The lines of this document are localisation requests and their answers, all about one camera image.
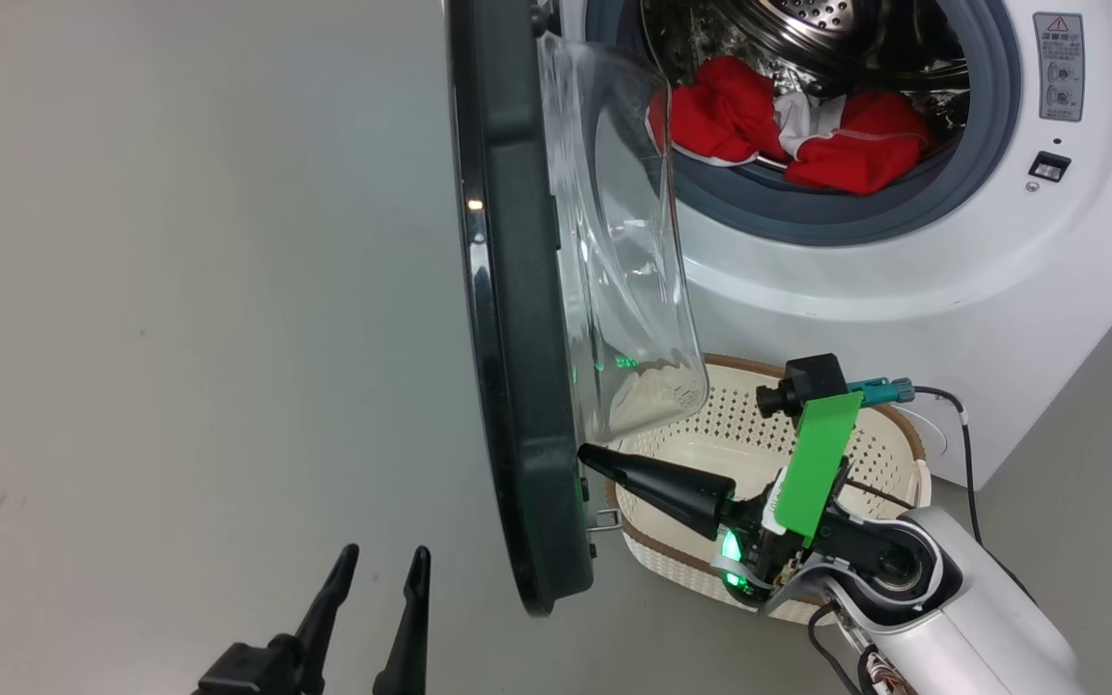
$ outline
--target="washing machine door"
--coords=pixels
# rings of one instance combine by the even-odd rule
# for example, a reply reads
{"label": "washing machine door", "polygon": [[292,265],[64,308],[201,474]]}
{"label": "washing machine door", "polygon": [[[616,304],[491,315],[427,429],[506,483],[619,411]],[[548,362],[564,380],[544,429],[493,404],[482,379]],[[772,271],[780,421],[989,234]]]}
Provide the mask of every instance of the washing machine door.
{"label": "washing machine door", "polygon": [[533,613],[590,585],[575,449],[696,413],[668,86],[516,0],[449,0],[450,93],[483,419]]}
{"label": "washing machine door", "polygon": [[492,475],[517,590],[547,615],[589,588],[547,178],[535,33],[527,3],[447,0],[473,342]]}

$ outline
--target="blue connector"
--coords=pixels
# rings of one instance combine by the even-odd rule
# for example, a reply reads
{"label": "blue connector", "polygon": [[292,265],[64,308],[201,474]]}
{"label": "blue connector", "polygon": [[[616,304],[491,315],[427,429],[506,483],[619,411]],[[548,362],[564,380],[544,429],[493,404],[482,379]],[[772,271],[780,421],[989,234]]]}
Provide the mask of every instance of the blue connector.
{"label": "blue connector", "polygon": [[860,391],[864,396],[861,408],[873,408],[883,404],[907,404],[917,397],[912,389],[912,379],[897,378],[891,381],[886,377],[871,378],[868,381],[853,381],[847,385],[848,393]]}

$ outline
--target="cable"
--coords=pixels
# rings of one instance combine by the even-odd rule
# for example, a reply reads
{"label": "cable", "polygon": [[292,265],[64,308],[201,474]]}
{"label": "cable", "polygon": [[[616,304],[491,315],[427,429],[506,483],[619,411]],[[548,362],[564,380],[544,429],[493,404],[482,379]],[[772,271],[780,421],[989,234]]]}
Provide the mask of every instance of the cable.
{"label": "cable", "polygon": [[884,500],[892,503],[892,505],[898,505],[898,506],[903,507],[904,509],[914,509],[915,508],[912,505],[910,505],[910,503],[904,502],[904,500],[900,500],[900,498],[895,497],[894,494],[883,493],[881,489],[878,489],[876,487],[870,487],[870,485],[865,485],[864,483],[860,483],[860,480],[847,479],[845,483],[847,483],[847,485],[852,485],[852,487],[855,487],[856,489],[864,489],[865,493],[873,494],[876,497],[882,497]]}
{"label": "cable", "polygon": [[963,469],[967,474],[967,514],[972,517],[972,537],[976,538],[976,544],[984,548],[984,543],[981,542],[981,524],[976,522],[976,484],[972,479],[972,439],[967,435],[967,413],[963,410],[963,401],[952,391],[943,391],[941,388],[932,386],[913,386],[912,389],[916,393],[927,393],[927,395],[936,396],[939,399],[949,400],[950,405],[955,406],[955,409],[959,410],[959,424],[963,429]]}
{"label": "cable", "polygon": [[874,689],[874,677],[868,673],[868,658],[876,653],[877,644],[870,644],[864,652],[861,652],[861,658],[856,659],[856,681],[860,682],[862,695]]}
{"label": "cable", "polygon": [[976,538],[976,544],[981,545],[981,548],[993,558],[993,562],[999,563],[1002,572],[1005,572],[1006,576],[1010,576],[1011,580],[1015,582],[1015,586],[1019,586],[1020,590],[1023,590],[1024,595],[1035,604],[1036,599],[1032,597],[1032,593],[1027,590],[1027,586],[1024,586],[1023,582],[1020,582],[1020,577],[1015,576],[1015,573],[1011,572],[1010,567],[1003,565],[1001,559],[994,558],[993,553],[990,553],[989,548],[984,548],[984,543],[981,543],[981,525],[976,523],[976,486],[972,484],[972,440],[967,435],[967,415],[963,411],[962,400],[952,391],[943,391],[941,388],[932,386],[913,386],[912,389],[916,393],[927,393],[927,395],[936,396],[939,399],[945,399],[959,410],[959,421],[963,427],[963,466],[965,466],[967,474],[967,514],[972,517],[972,536]]}
{"label": "cable", "polygon": [[808,644],[813,644],[813,647],[817,651],[817,653],[820,653],[820,655],[822,655],[822,658],[826,659],[826,663],[828,663],[831,668],[834,669],[835,676],[838,676],[838,681],[844,684],[844,687],[846,687],[852,695],[862,695],[860,687],[852,685],[852,679],[847,676],[844,667],[838,664],[838,661],[835,659],[835,656],[832,655],[831,652],[826,651],[826,647],[822,646],[821,642],[817,642],[817,636],[813,633],[813,627],[817,625],[817,620],[831,615],[834,610],[838,610],[838,604],[835,602],[828,602],[825,606],[813,612],[813,617],[808,619],[808,627],[806,627]]}
{"label": "cable", "polygon": [[900,676],[900,672],[895,669],[895,664],[887,662],[882,655],[877,655],[877,662],[873,664],[866,659],[865,668],[868,672],[871,684],[886,686],[891,695],[913,695],[912,686],[910,686],[907,681],[904,681],[904,677]]}

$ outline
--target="white robot arm casing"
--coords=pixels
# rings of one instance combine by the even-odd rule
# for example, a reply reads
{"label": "white robot arm casing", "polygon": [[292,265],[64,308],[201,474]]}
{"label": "white robot arm casing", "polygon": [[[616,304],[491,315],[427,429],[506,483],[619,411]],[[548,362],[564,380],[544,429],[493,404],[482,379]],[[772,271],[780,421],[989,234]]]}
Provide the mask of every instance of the white robot arm casing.
{"label": "white robot arm casing", "polygon": [[996,559],[946,512],[905,515],[939,542],[962,586],[936,610],[878,625],[837,580],[825,588],[855,627],[921,695],[1082,695],[1075,655],[1061,633]]}

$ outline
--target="perforated basket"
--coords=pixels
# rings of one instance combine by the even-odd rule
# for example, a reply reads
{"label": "perforated basket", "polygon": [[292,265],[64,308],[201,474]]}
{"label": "perforated basket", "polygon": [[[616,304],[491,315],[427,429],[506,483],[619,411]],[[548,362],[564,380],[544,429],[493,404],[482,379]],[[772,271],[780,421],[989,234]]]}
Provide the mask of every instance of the perforated basket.
{"label": "perforated basket", "polygon": [[[728,476],[736,479],[737,500],[746,500],[763,493],[775,479],[795,444],[788,418],[763,418],[755,401],[757,387],[775,386],[784,373],[770,365],[718,355],[706,356],[706,373],[711,395],[697,414],[667,427],[627,436],[617,446],[622,451]],[[852,461],[848,478],[915,507],[930,505],[932,485],[921,439],[896,410],[886,406],[862,410],[847,457]],[[718,573],[711,568],[709,559],[719,553],[722,538],[706,540],[613,483],[606,486],[606,496],[609,506],[620,509],[625,542],[645,568],[724,604],[756,610],[732,598]],[[895,518],[904,512],[895,503],[855,487],[844,488],[838,500],[870,518]],[[812,604],[790,602],[772,616],[807,622],[813,610]]]}

